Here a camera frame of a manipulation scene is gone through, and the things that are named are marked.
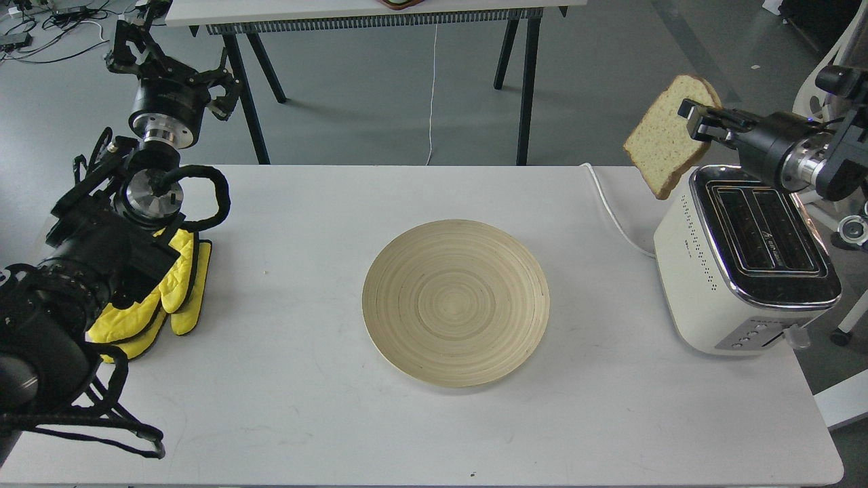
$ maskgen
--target bread slice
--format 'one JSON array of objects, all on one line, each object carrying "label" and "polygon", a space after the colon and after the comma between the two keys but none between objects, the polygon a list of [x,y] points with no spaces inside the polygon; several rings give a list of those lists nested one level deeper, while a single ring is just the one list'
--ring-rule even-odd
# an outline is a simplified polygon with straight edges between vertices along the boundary
[{"label": "bread slice", "polygon": [[711,142],[694,141],[687,120],[678,116],[681,101],[690,98],[722,108],[714,87],[694,75],[678,75],[642,117],[624,142],[624,150],[658,200],[666,200],[681,175],[708,151]]}]

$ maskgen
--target toaster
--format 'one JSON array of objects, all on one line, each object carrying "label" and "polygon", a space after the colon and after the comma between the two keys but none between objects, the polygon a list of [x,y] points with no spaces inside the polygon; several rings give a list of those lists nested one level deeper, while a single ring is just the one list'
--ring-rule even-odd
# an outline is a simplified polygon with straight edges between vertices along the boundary
[{"label": "toaster", "polygon": [[760,354],[838,301],[840,281],[798,196],[726,165],[696,169],[681,188],[654,249],[690,346]]}]

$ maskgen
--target oven mitt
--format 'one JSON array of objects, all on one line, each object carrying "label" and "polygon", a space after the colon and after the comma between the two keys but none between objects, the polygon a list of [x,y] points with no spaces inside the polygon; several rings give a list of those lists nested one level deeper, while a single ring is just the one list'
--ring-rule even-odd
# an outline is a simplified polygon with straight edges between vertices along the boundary
[{"label": "oven mitt", "polygon": [[180,256],[160,284],[128,309],[108,305],[88,331],[93,342],[118,346],[132,359],[154,344],[168,315],[177,335],[193,330],[199,320],[211,242],[199,242],[197,234],[179,230],[169,245]]}]

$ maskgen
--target bamboo plate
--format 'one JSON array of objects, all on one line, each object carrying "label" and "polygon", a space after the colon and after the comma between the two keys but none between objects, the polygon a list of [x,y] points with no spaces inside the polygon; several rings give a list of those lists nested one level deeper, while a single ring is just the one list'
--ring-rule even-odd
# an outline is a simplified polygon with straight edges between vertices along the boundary
[{"label": "bamboo plate", "polygon": [[380,252],[362,313],[377,349],[401,371],[440,386],[481,385],[534,352],[549,320],[549,285],[504,231],[436,221]]}]

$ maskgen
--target floor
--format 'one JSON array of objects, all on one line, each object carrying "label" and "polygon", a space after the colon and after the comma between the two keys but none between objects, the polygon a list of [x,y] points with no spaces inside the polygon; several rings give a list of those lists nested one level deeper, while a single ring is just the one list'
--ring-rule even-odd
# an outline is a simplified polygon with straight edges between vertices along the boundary
[{"label": "floor", "polygon": [[[109,8],[127,5],[118,0]],[[102,21],[105,38],[113,31],[110,20]],[[0,30],[14,24],[7,19]],[[272,162],[424,165],[432,149],[432,165],[514,164],[524,27],[498,92],[491,83],[503,28],[476,23],[263,35],[291,99],[284,105],[271,97],[242,38]],[[33,34],[34,45],[54,35],[39,28]],[[76,53],[98,34],[85,24],[31,59]],[[169,55],[199,70],[219,60],[220,39],[204,31],[192,38],[184,29],[156,27],[153,34]],[[44,234],[44,221],[22,216],[48,216],[72,183],[72,157],[89,154],[107,125],[128,134],[136,81],[105,70],[106,50],[53,64],[0,63],[2,263],[35,259],[31,245]],[[566,18],[549,10],[542,21],[529,164],[629,164],[621,144],[679,73],[705,76],[728,107],[761,115],[789,110],[819,58],[759,0],[590,0]],[[206,115],[199,143],[181,156],[185,163],[255,164],[240,107],[228,122]],[[735,162],[721,147],[709,157]],[[826,338],[845,306],[868,287],[866,259],[833,255],[845,278],[842,306],[818,320],[814,347],[799,353],[814,392],[868,367],[868,329],[857,329],[847,348]],[[868,423],[832,436],[846,471],[836,486],[868,486]]]}]

